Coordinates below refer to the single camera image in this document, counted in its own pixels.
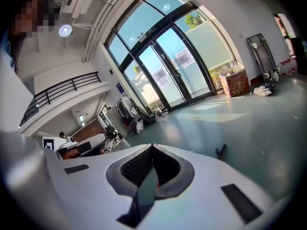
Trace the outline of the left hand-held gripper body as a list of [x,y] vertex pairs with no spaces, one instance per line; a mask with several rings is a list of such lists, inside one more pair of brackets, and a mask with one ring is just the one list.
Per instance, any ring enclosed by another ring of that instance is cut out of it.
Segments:
[[51,151],[59,160],[102,155],[107,140],[104,133],[77,142],[74,137],[43,137],[43,151]]

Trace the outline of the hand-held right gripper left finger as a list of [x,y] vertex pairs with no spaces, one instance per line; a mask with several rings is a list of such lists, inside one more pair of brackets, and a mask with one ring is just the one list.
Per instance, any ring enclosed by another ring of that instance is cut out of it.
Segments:
[[137,190],[136,197],[119,195],[106,179],[108,167],[141,148],[138,145],[106,155],[59,160],[56,153],[45,149],[51,181],[64,204],[71,230],[129,230],[118,221],[136,203],[133,216],[145,219],[154,204],[154,196],[145,189]]

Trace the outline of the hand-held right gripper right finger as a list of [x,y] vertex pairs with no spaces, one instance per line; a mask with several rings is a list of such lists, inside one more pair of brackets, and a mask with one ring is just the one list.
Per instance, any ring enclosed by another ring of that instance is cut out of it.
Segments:
[[238,230],[243,219],[221,188],[236,185],[256,206],[266,212],[274,205],[272,197],[258,184],[226,162],[184,149],[162,148],[188,160],[195,176],[178,197],[156,200],[138,225],[140,230]]

